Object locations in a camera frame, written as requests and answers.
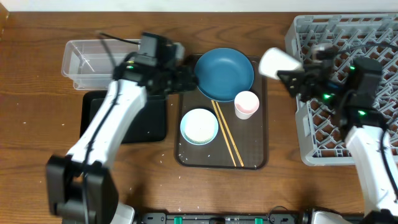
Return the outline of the light green cup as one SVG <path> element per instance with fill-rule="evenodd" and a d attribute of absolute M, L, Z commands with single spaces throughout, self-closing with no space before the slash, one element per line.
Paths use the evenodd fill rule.
<path fill-rule="evenodd" d="M 268 49 L 259 62 L 259 73 L 267 78 L 278 80 L 277 72 L 303 70 L 303 65 L 297 59 L 277 47 Z"/>

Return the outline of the pink cup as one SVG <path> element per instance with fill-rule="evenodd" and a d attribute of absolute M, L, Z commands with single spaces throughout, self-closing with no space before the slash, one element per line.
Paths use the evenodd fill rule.
<path fill-rule="evenodd" d="M 251 91 L 242 91 L 234 99 L 235 114 L 239 119 L 249 119 L 259 108 L 257 95 Z"/>

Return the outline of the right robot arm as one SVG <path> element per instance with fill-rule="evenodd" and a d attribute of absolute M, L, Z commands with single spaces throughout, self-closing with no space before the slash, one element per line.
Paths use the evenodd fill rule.
<path fill-rule="evenodd" d="M 276 50 L 274 75 L 291 96 L 317 99 L 334 111 L 331 120 L 354 159 L 363 191 L 363 223 L 397 223 L 397 165 L 392 158 L 389 124 L 373 108 L 382 65 L 371 58 L 353 60 L 344 83 L 331 79 L 337 52 L 323 49 L 317 61 L 304 65 Z"/>

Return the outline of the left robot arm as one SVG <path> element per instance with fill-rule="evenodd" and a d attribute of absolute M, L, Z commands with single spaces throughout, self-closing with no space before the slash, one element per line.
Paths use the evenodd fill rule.
<path fill-rule="evenodd" d="M 181 65 L 179 42 L 144 32 L 137 52 L 114 58 L 112 80 L 93 120 L 65 156 L 45 166 L 49 210 L 63 223 L 125 223 L 136 211 L 119 200 L 110 170 L 134 118 L 151 95 L 167 96 L 197 87 L 192 69 Z"/>

